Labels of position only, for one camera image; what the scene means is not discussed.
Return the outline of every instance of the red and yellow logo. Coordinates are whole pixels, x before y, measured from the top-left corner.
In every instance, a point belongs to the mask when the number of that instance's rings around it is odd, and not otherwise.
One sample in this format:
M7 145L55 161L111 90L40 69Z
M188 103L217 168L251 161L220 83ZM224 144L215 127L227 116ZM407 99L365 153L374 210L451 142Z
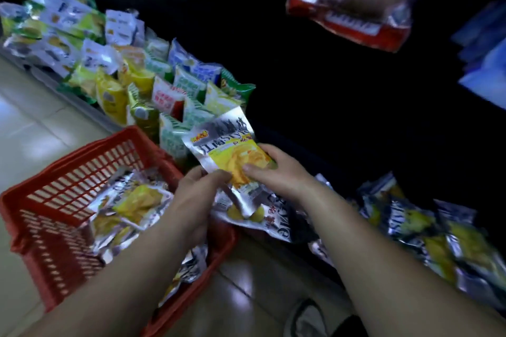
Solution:
M201 139L203 139L204 137L207 137L207 136L209 136L209 134L207 133L207 131L202 131L197 136L192 137L191 138L191 142L196 143L199 140L201 140Z

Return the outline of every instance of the plastic basket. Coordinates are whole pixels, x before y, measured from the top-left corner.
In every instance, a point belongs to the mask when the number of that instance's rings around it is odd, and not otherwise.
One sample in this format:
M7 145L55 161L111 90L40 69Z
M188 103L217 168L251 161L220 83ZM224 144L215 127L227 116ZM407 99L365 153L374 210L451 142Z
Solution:
M87 205L122 165L140 170L158 167L171 191L183 176L164 151L132 126L55 161L0 196L0 212L12 237L11 251L22 256L46 312L103 268L98 258L87 253L88 240L77 228L92 215ZM181 316L236 242L233 227L210 224L207 270L191 285L182 285L155 312L144 336L163 333Z

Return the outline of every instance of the dark background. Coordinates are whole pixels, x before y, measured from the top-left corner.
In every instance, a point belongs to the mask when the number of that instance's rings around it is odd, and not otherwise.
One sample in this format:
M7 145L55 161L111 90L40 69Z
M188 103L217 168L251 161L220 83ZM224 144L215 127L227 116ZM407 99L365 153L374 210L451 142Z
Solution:
M273 142L321 172L342 195L393 170L414 203L479 210L504 251L506 113L457 84L449 37L492 0L420 0L396 53L364 48L286 16L286 0L98 0L133 7L159 36L255 83L247 116Z

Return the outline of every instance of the forearm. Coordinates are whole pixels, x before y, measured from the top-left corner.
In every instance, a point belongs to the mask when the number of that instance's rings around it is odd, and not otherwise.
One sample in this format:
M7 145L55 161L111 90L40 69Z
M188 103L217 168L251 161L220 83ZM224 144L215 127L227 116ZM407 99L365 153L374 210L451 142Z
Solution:
M302 204L372 337L504 335L502 321L381 235L321 184Z
M139 335L189 249L170 211L25 335Z

